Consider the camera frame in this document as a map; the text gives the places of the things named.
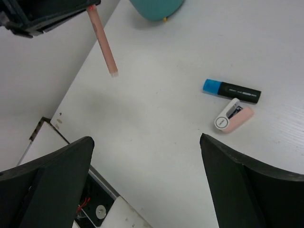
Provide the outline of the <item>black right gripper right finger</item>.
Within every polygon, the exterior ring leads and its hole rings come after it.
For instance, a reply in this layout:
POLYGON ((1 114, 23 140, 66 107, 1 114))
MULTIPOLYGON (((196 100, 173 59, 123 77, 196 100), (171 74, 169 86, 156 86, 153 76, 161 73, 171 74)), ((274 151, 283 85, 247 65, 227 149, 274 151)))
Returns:
POLYGON ((221 228, 302 228, 304 176, 202 134, 201 155, 221 228))

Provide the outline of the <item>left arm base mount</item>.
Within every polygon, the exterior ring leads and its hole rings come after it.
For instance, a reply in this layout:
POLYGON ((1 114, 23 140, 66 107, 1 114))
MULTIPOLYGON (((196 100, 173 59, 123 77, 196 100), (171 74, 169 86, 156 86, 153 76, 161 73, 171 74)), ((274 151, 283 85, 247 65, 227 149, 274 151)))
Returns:
POLYGON ((76 210, 80 228, 99 228, 119 193, 91 166, 76 210))

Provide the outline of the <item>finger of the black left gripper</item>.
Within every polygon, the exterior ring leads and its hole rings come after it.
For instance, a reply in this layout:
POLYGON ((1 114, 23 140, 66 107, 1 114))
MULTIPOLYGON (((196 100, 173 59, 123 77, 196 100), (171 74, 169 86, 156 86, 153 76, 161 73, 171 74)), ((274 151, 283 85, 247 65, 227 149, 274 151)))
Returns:
POLYGON ((0 25, 15 36, 33 38, 100 3, 100 0, 1 0, 0 25))

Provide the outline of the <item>orange pen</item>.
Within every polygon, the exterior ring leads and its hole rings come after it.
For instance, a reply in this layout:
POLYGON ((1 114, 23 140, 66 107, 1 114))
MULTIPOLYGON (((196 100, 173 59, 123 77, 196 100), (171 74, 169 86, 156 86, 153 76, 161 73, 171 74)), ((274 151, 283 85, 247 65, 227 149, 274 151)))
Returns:
POLYGON ((95 5, 89 6, 86 9, 86 11, 90 17, 90 21, 95 31, 95 35, 99 43, 100 49, 102 51, 102 54, 104 56, 104 60, 107 65, 108 71, 112 77, 116 77, 118 76, 118 68, 114 60, 112 51, 110 49, 96 6, 95 5))

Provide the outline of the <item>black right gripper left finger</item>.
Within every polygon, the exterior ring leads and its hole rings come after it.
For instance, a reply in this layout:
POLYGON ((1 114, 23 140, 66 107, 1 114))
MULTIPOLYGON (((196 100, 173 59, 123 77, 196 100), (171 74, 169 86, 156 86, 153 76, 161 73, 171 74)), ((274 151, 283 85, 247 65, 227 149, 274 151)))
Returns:
POLYGON ((0 173, 2 228, 70 228, 94 150, 83 137, 55 152, 0 173))

